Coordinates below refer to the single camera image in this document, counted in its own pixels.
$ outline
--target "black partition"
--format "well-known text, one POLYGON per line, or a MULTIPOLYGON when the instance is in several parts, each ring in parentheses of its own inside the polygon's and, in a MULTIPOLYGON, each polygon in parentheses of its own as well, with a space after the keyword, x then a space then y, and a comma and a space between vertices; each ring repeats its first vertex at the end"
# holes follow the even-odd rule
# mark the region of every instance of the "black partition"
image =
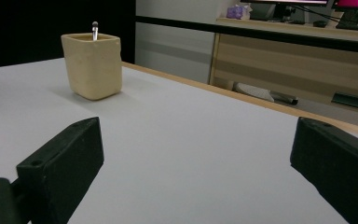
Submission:
POLYGON ((61 35, 91 32, 94 21, 134 63, 135 0, 0 1, 0 66, 61 58, 61 35))

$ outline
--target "computer monitor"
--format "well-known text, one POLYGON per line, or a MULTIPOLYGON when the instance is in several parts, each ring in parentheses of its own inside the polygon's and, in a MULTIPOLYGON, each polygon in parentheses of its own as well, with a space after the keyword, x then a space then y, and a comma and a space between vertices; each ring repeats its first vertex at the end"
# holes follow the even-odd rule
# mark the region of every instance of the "computer monitor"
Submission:
POLYGON ((332 8, 337 10, 358 10, 358 0, 335 0, 332 8))
POLYGON ((275 21, 283 21, 287 15, 286 7, 288 6, 311 6, 311 7, 326 7, 328 0, 241 0, 243 3, 260 3, 275 5, 272 19, 275 21))

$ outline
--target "wooden desk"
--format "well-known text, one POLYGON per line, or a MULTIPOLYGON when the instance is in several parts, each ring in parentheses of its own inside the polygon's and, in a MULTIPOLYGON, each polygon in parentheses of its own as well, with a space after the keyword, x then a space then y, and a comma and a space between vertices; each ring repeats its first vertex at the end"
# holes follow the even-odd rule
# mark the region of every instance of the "wooden desk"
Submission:
POLYGON ((0 177, 99 117, 105 162, 70 223, 345 223, 290 166, 291 114, 311 114, 124 65, 97 102, 71 92, 63 59, 0 67, 0 177))
MULTIPOLYGON (((358 31, 265 21, 217 21, 246 29, 358 42, 358 31)), ((358 96, 358 52, 217 34, 210 84, 231 90, 234 81, 358 111, 331 103, 338 91, 358 96)))

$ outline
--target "beige cup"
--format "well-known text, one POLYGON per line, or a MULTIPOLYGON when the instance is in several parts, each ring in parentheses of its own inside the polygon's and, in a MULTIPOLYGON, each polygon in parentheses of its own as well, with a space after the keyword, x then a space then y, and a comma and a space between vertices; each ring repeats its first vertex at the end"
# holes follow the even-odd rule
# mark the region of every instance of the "beige cup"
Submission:
POLYGON ((120 38, 92 33, 61 36, 71 90, 89 100, 100 100, 121 90, 120 38))

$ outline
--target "white table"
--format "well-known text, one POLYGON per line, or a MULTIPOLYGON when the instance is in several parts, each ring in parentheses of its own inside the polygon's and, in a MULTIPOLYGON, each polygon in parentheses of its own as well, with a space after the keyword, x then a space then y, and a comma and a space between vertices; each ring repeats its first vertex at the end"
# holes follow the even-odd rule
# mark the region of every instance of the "white table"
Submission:
POLYGON ((0 177, 91 117, 105 161, 70 223, 346 223, 290 166, 297 117, 128 67, 97 102, 63 59, 0 67, 0 177))

